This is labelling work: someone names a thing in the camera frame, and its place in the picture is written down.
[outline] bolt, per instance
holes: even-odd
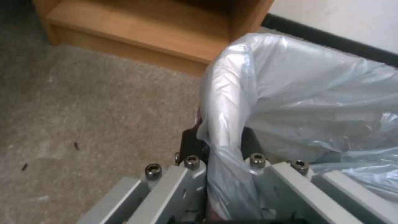
[[[256,169],[262,169],[265,166],[266,158],[261,153],[253,153],[250,155],[250,166]]]
[[[292,160],[290,162],[290,165],[303,176],[305,176],[308,173],[309,165],[304,161]]]
[[[174,163],[177,165],[179,164],[179,152],[176,152],[174,154]]]
[[[145,176],[148,180],[154,181],[162,176],[162,167],[157,163],[152,163],[146,166]]]
[[[196,170],[199,168],[200,160],[195,155],[190,155],[184,160],[184,166],[190,170]]]

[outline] hex socket bolt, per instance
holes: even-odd
[[[308,173],[309,164],[301,160],[292,160],[290,165],[297,170],[301,175],[305,176]]]
[[[148,180],[154,181],[162,176],[162,167],[157,163],[152,163],[145,168],[145,177]]]
[[[195,155],[190,155],[186,157],[184,160],[184,166],[187,169],[196,170],[197,168],[199,168],[199,165],[200,165],[199,157]]]
[[[179,164],[179,152],[176,152],[174,154],[174,163],[177,165]]]
[[[265,167],[267,158],[261,153],[253,153],[250,155],[250,166],[256,169],[262,169]]]

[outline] dead insect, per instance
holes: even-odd
[[[79,145],[77,144],[77,142],[73,142],[73,145],[75,146],[75,149],[79,151]]]
[[[22,167],[22,171],[25,171],[27,166],[28,166],[28,163],[25,163],[25,165],[23,165],[23,167]]]

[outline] wooden step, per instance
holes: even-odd
[[[47,19],[55,27],[209,64],[230,43],[230,26],[228,7],[205,2],[64,0]]]

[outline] small black object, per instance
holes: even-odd
[[[25,163],[25,165],[23,165],[23,167],[22,167],[22,171],[25,171],[27,166],[28,166],[28,163]]]
[[[79,145],[77,144],[77,142],[73,142],[73,145],[75,146],[75,149],[76,149],[77,151],[79,151]]]
[[[182,133],[181,146],[179,148],[179,161],[184,161],[190,155],[196,155],[207,164],[209,160],[210,148],[206,142],[196,138],[198,126],[187,129]],[[242,132],[241,151],[243,159],[249,158],[253,153],[262,153],[262,147],[254,131],[245,127]]]

